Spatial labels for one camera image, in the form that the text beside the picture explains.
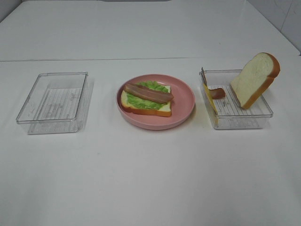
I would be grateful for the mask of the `bread slice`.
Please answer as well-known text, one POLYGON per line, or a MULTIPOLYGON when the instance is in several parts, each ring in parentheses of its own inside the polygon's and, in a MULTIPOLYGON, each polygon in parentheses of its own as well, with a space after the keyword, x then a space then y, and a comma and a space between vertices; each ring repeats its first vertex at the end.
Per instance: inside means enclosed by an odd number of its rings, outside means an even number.
POLYGON ((120 96, 124 111, 140 115, 169 117, 174 96, 170 86, 156 81, 126 83, 120 96))
POLYGON ((280 73, 278 60, 270 53, 255 55, 230 86, 243 109, 250 108, 280 73))

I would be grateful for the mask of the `green lettuce leaf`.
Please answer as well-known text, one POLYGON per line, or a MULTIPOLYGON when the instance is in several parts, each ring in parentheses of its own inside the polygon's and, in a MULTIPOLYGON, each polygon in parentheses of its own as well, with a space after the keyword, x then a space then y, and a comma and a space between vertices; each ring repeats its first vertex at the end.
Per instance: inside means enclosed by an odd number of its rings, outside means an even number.
MULTIPOLYGON (((148 87, 152 90, 171 93, 171 88, 169 85, 163 85, 158 83, 157 81, 142 81, 139 82, 138 85, 148 87)), ((149 100, 141 99, 125 91, 122 91, 121 101, 124 107, 131 107, 135 109, 144 109, 144 110, 159 110, 159 111, 168 111, 168 112, 171 111, 170 101, 164 104, 156 103, 149 100)))

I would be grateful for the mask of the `bacon strip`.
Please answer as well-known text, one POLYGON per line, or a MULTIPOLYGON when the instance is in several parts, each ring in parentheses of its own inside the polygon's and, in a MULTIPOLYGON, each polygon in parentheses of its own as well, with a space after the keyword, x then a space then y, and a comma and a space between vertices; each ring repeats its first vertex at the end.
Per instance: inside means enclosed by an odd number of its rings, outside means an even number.
POLYGON ((226 97, 225 91, 222 88, 217 88, 217 89, 209 89, 207 86, 207 81, 205 77, 205 71, 203 68, 201 68, 201 76, 203 79, 203 87, 205 89, 205 92, 208 96, 209 99, 222 99, 226 97))
POLYGON ((161 104, 167 103, 174 98, 169 92, 152 90, 148 87, 133 83, 126 83, 123 88, 125 92, 136 97, 161 104))

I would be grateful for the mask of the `pink round plate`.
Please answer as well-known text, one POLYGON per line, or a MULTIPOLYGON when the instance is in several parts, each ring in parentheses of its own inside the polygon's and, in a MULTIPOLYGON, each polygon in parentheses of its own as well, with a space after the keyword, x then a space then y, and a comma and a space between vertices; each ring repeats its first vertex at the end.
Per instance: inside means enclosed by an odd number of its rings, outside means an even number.
POLYGON ((169 85, 174 99, 171 102, 171 116, 140 115, 126 112, 121 105, 121 86, 116 94, 116 102, 121 115, 129 123, 144 129, 163 130, 176 127, 191 115, 195 106, 195 96, 192 89, 182 80, 163 74, 146 74, 129 80, 132 83, 141 81, 157 81, 169 85))

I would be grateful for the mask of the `yellow cheese slice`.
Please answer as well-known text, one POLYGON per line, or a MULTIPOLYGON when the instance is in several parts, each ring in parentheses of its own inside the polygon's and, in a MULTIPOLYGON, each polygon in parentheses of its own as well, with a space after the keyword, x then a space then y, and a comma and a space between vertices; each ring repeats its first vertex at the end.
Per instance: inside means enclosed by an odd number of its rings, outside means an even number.
POLYGON ((218 118, 216 117, 216 107, 215 107, 214 102, 213 102, 213 97, 212 97, 212 95, 211 95, 211 93, 210 93, 211 90, 210 90, 210 89, 207 87, 207 85, 204 84, 204 83, 203 83, 203 87, 204 87, 204 89, 205 89, 205 93, 206 93, 206 96, 207 96, 207 98, 208 98, 208 100, 209 100, 210 106, 211 106, 212 109, 213 109, 214 124, 217 124, 217 123, 218 123, 218 118))

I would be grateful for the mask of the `right clear plastic tray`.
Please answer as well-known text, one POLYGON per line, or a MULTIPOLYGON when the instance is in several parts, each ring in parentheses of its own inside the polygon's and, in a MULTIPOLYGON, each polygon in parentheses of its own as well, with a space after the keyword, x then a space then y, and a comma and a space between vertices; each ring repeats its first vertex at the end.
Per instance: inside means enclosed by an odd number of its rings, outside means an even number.
POLYGON ((249 109, 242 109, 230 82, 240 73, 238 70, 204 70, 199 72, 201 92, 214 129, 261 129, 273 111, 263 96, 260 96, 249 109), (225 97, 210 101, 204 85, 209 89, 222 88, 225 97))

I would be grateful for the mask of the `clear plastic tray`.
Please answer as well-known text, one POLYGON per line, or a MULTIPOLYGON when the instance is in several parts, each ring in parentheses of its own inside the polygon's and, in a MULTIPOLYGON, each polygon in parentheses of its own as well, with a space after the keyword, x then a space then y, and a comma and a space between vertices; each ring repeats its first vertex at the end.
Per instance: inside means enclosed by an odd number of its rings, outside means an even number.
POLYGON ((16 122, 28 135, 78 132, 87 121, 92 89, 87 72, 41 73, 16 122))
POLYGON ((240 73, 238 70, 204 70, 199 72, 201 92, 214 129, 261 129, 273 111, 263 96, 260 96, 249 109, 242 109, 230 82, 240 73), (222 88, 225 97, 210 101, 204 85, 209 89, 222 88))

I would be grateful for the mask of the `left clear plastic tray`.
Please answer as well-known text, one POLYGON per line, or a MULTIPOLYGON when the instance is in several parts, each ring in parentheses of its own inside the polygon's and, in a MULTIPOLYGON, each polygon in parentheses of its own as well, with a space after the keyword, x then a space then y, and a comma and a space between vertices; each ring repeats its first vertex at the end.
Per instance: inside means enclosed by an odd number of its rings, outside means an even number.
POLYGON ((16 122, 28 135, 78 132, 87 121, 92 89, 87 72, 41 73, 16 122))

